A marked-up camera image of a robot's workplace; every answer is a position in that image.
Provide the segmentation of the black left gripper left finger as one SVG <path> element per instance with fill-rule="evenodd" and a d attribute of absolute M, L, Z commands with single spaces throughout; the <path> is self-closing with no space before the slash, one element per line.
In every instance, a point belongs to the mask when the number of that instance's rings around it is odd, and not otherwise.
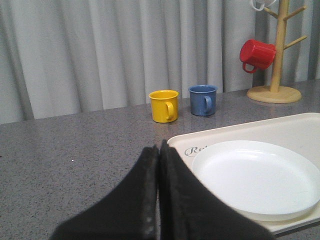
<path fill-rule="evenodd" d="M 154 240 L 157 147 L 145 147 L 125 178 L 89 209 L 60 224 L 52 240 Z"/>

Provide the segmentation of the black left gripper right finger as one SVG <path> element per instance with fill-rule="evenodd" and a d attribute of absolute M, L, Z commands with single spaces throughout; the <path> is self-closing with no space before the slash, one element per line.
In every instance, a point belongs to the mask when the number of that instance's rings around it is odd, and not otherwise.
<path fill-rule="evenodd" d="M 266 228 L 214 196 L 163 140 L 159 153 L 162 240 L 273 240 Z"/>

